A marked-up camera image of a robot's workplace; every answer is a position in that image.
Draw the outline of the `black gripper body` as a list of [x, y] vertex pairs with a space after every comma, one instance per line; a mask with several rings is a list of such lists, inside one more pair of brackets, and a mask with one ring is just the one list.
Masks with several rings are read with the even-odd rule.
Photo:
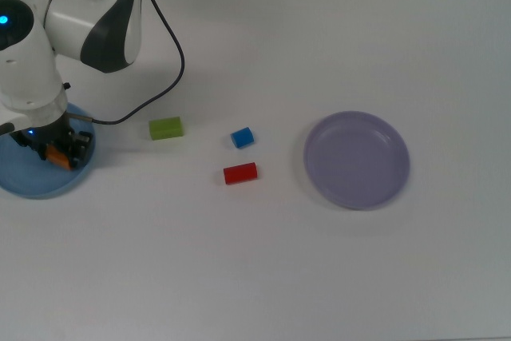
[[60, 117], [53, 123], [41, 127], [30, 127], [11, 134], [19, 145], [48, 145], [67, 142], [74, 134], [68, 117]]

